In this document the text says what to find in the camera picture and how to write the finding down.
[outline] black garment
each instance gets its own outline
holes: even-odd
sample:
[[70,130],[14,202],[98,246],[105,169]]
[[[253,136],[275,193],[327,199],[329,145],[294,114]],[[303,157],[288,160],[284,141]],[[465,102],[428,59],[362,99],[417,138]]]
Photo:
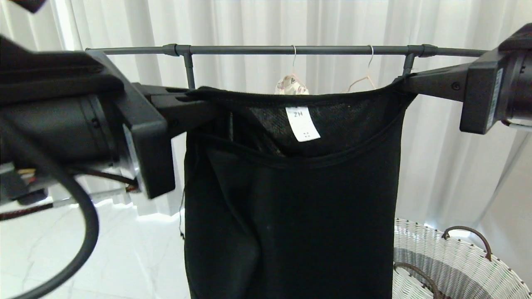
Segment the black garment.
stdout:
[[[226,109],[188,133],[185,265],[194,299],[392,297],[404,112],[387,87],[281,96],[200,88]],[[298,142],[285,107],[321,138]]]

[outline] white clothing tag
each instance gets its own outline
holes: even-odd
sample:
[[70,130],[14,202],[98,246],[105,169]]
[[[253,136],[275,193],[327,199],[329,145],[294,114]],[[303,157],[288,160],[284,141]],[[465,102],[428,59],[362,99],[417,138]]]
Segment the white clothing tag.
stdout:
[[310,118],[308,107],[286,107],[286,114],[297,141],[305,142],[320,138]]

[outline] brown handle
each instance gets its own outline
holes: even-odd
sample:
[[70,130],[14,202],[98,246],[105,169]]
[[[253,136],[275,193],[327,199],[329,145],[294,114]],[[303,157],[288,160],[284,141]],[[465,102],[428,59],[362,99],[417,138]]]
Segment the brown handle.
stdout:
[[451,231],[453,229],[463,229],[463,230],[470,231],[473,234],[477,235],[482,240],[482,242],[484,242],[484,246],[486,247],[486,256],[485,257],[490,262],[492,261],[492,248],[489,246],[488,240],[486,240],[486,238],[481,233],[479,233],[477,230],[472,229],[472,228],[467,227],[467,226],[451,226],[451,227],[447,228],[443,232],[442,238],[447,240],[447,238],[449,238],[449,231]]
[[416,272],[417,274],[421,275],[430,285],[431,292],[433,293],[433,299],[440,299],[438,286],[436,286],[436,283],[434,282],[434,280],[432,280],[428,275],[426,275],[423,271],[421,271],[421,269],[409,263],[395,262],[394,270],[397,269],[398,267],[410,269]]

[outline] clothing label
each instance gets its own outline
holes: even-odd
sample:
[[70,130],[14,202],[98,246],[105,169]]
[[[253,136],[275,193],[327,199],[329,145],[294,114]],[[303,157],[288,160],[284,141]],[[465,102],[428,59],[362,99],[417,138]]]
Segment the clothing label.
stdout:
[[499,92],[501,91],[502,73],[504,68],[500,68],[497,71],[495,77],[495,87],[493,89],[492,103],[489,107],[488,122],[486,123],[486,129],[489,129],[493,125],[493,118],[495,117],[495,108],[497,107],[497,100]]
[[305,142],[320,138],[310,118],[308,107],[286,107],[286,114],[297,141]]

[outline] white curtain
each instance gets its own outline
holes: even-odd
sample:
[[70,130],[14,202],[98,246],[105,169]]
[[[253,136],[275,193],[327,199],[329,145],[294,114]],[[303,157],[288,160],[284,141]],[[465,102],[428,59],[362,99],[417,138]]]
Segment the white curtain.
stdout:
[[[532,21],[529,0],[51,0],[36,16],[2,1],[1,32],[35,50],[189,45],[408,45],[493,49]],[[131,80],[186,87],[182,58],[111,56]],[[291,55],[195,55],[196,86],[273,93],[292,71]],[[305,56],[296,74],[311,94],[338,93],[365,76],[370,57]],[[402,72],[403,56],[375,56],[378,87]],[[416,58],[414,72],[470,62]],[[368,82],[354,86],[367,90]],[[497,124],[485,135],[459,131],[461,104],[418,96],[404,121],[397,216],[438,228],[473,225],[489,204],[515,131]],[[140,214],[178,212],[184,136],[173,141],[178,190],[154,202],[132,201]],[[106,189],[86,180],[89,189]]]

